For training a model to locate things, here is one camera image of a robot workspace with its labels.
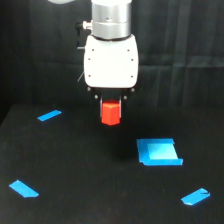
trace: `blue folded paper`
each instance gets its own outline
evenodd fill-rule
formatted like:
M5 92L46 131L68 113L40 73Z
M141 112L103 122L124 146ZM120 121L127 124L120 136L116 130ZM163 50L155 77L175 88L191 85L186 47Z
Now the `blue folded paper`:
M54 111L52 111L50 113L47 113L47 114L45 114L43 116L38 117L37 119L39 119L40 121L46 121L47 119L50 119L52 117L55 117L58 114L61 114L61 111L54 110Z
M139 161L147 166L179 166L183 159L178 159L173 139L137 140Z
M201 188L201 189L189 194L188 196L182 198L181 200L186 205L194 205L209 196L210 196L210 193L207 190Z
M22 195L24 198L37 197L39 195L37 192L29 188L19 180L10 184L9 187L11 187L14 191Z

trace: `red object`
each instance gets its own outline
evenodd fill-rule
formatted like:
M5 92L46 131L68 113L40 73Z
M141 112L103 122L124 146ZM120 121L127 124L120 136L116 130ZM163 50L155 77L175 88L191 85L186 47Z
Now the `red object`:
M102 123L120 124L120 104L117 100L106 100L102 103Z

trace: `dark floor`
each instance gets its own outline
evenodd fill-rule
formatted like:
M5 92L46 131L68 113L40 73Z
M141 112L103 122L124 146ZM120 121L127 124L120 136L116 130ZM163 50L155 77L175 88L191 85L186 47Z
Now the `dark floor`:
M37 120L54 109L62 114ZM88 106L10 109L0 127L1 224L224 223L224 109L129 109L113 127L98 114ZM139 138L173 138L183 166L142 165ZM17 179L39 196L11 190ZM199 188L211 197L184 205Z
M1 126L1 124L3 122L3 120L5 119L7 113L9 112L9 110L10 110L10 106L9 105L0 103L0 126Z

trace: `white housing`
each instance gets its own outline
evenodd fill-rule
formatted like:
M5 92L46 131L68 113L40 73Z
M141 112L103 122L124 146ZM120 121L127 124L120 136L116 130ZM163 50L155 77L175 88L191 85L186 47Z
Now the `white housing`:
M138 50L135 37L122 41L101 41L88 36L85 82L96 88L131 88L138 77Z

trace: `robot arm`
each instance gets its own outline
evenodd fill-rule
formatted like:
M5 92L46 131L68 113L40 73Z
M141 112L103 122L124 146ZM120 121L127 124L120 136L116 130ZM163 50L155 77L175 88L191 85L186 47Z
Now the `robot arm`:
M48 0L64 4L74 0ZM91 0L92 20L76 25L89 29L85 50L84 77L88 90L102 103L102 89L120 89L120 107L127 99L126 92L134 90L138 78L138 49L135 36L131 34L132 0Z

